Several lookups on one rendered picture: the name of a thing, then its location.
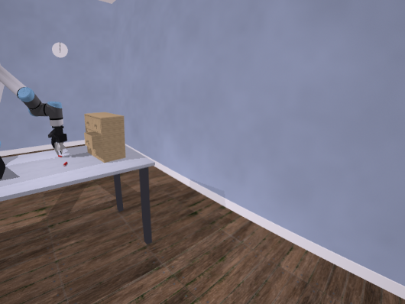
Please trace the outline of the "light brown wooden chest of drawers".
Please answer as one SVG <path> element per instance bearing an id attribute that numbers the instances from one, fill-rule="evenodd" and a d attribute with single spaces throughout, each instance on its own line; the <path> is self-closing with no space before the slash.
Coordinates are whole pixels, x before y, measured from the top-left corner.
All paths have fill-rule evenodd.
<path id="1" fill-rule="evenodd" d="M 98 118 L 100 115 L 106 112 L 93 113 L 88 116 L 92 118 Z M 102 133 L 102 150 L 103 150 L 103 163 L 107 163 L 113 160 L 119 160 L 125 158 L 125 123 L 124 116 L 109 113 L 100 118 L 101 119 L 101 131 Z"/>

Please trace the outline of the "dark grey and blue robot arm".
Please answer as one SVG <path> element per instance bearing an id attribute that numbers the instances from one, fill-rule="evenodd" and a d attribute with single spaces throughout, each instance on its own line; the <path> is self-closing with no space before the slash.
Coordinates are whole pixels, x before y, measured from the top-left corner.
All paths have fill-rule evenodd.
<path id="1" fill-rule="evenodd" d="M 4 86 L 10 89 L 28 107 L 30 115 L 36 117 L 49 116 L 50 126 L 63 125 L 63 112 L 60 102 L 42 103 L 32 89 L 26 87 L 4 67 L 0 66 L 0 102 Z"/>

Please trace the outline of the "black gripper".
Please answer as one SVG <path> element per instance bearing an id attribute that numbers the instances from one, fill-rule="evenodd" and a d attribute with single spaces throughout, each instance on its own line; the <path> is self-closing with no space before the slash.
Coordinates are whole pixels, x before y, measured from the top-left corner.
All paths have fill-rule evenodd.
<path id="1" fill-rule="evenodd" d="M 67 141 L 67 136 L 66 134 L 63 133 L 63 126 L 52 126 L 52 128 L 54 128 L 55 133 L 51 136 L 51 144 L 54 148 L 54 150 L 56 151 L 57 155 L 59 155 L 59 152 L 62 154 L 63 153 L 63 149 L 65 149 L 65 146 L 63 145 L 64 141 Z M 57 142 L 57 143 L 56 143 Z M 58 146 L 58 143 L 60 146 Z"/>

